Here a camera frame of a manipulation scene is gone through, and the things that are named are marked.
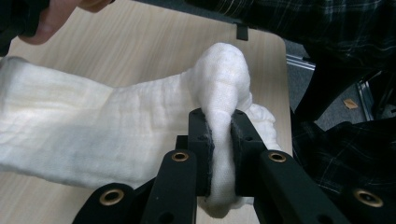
human hand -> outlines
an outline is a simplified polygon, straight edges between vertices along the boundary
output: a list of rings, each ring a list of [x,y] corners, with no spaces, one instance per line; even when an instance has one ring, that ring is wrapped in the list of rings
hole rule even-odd
[[[20,39],[29,44],[43,44],[64,25],[76,7],[98,12],[110,2],[111,0],[50,0],[49,7],[40,14],[35,36],[20,36]]]

white fabric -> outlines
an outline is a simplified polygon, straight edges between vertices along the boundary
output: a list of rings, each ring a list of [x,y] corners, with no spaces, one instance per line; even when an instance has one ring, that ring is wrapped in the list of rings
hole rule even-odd
[[[247,113],[265,145],[280,149],[274,116],[252,104],[243,54],[227,44],[207,50],[188,71],[126,88],[39,67],[0,62],[0,170],[67,185],[111,182],[137,188],[154,177],[188,114],[201,107],[212,129],[212,194],[200,205],[224,217],[242,205],[234,195],[231,114]]]

wooden surface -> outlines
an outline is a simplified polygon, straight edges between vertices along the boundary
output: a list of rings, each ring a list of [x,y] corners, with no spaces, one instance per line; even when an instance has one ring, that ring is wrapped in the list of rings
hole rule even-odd
[[[254,103],[275,115],[277,141],[291,153],[284,43],[254,30],[249,41],[235,35],[232,24],[118,0],[97,14],[75,11],[45,45],[14,40],[9,55],[119,87],[179,74],[211,45],[231,43],[246,56]],[[71,223],[92,193],[12,173],[0,173],[0,183],[0,223]],[[258,223],[249,205],[224,219],[198,213],[197,223]]]

plaid shirt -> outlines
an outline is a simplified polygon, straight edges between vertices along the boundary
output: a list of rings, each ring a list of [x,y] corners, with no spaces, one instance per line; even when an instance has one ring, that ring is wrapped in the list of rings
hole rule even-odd
[[[246,21],[345,62],[396,70],[394,0],[256,0]]]
[[[367,189],[386,197],[388,214],[396,216],[396,118],[343,122],[327,132],[291,120],[295,160],[336,204],[344,203],[344,189]]]

